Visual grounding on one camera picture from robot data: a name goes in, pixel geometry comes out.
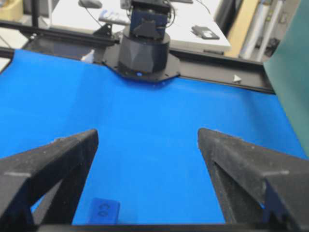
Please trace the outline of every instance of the blue surface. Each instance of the blue surface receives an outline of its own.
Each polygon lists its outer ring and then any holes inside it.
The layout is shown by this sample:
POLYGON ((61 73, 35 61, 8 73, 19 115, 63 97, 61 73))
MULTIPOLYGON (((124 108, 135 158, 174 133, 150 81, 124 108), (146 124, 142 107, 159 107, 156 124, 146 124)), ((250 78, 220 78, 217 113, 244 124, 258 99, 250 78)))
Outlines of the blue surface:
POLYGON ((0 75, 0 111, 3 157, 98 129, 74 224, 87 223, 94 198, 120 202, 120 224, 223 222, 197 147, 201 127, 305 157, 274 95, 180 78, 136 83, 26 51, 0 75))

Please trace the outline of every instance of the blue tabletop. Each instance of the blue tabletop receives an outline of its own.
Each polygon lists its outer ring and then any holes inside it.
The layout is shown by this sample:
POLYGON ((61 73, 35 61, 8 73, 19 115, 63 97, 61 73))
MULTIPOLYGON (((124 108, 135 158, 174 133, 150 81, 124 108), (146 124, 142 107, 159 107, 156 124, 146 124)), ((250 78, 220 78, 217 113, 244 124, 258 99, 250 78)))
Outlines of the blue tabletop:
POLYGON ((0 75, 0 111, 1 157, 98 130, 74 224, 87 223, 94 198, 118 201, 120 224, 224 222, 197 147, 202 127, 305 157, 275 95, 181 78, 132 82, 22 50, 0 75))

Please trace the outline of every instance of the green board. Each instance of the green board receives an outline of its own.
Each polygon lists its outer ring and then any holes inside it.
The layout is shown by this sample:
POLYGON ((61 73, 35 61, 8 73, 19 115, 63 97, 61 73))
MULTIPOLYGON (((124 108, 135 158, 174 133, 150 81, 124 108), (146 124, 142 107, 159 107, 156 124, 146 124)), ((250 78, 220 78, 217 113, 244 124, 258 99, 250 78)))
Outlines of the green board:
POLYGON ((301 1, 285 38, 264 66, 309 156, 309 0, 301 1))

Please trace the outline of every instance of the white pipe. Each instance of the white pipe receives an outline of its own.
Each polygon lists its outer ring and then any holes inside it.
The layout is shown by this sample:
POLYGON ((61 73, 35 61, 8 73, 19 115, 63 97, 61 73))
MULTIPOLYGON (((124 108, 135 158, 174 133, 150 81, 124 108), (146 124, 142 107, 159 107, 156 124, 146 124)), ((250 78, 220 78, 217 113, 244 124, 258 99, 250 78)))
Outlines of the white pipe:
POLYGON ((52 0, 48 0, 48 17, 49 17, 49 27, 53 24, 53 3, 52 0))
POLYGON ((260 2, 256 13, 254 15, 254 18, 252 20, 248 36, 246 38, 246 42, 240 52, 240 57, 243 59, 250 59, 252 52, 255 48, 256 42, 263 30, 265 20, 267 17, 267 14, 269 12, 270 5, 264 4, 264 2, 260 2))
POLYGON ((271 17, 269 26, 268 26, 268 28, 266 30, 265 35, 264 35, 264 39, 262 41, 262 45, 260 47, 260 51, 259 51, 259 53, 257 55, 256 61, 258 61, 258 62, 262 61, 263 55, 264 55, 265 50, 267 48, 268 41, 269 41, 270 36, 271 36, 271 33, 274 30, 274 27, 276 26, 276 22, 278 20, 279 13, 280 13, 280 11, 281 11, 281 9, 283 7, 283 2, 284 2, 284 0, 278 0, 278 2, 277 2, 275 11, 274 11, 274 13, 273 13, 273 15, 271 17))

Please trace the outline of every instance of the blue block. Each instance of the blue block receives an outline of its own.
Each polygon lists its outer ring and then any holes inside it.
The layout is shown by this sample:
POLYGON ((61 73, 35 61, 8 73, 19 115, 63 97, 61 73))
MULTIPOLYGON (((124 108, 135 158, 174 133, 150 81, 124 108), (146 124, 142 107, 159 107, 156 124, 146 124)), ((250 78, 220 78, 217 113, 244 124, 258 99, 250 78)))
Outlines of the blue block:
POLYGON ((120 203, 94 198, 90 207, 90 225, 115 225, 118 221, 120 203))

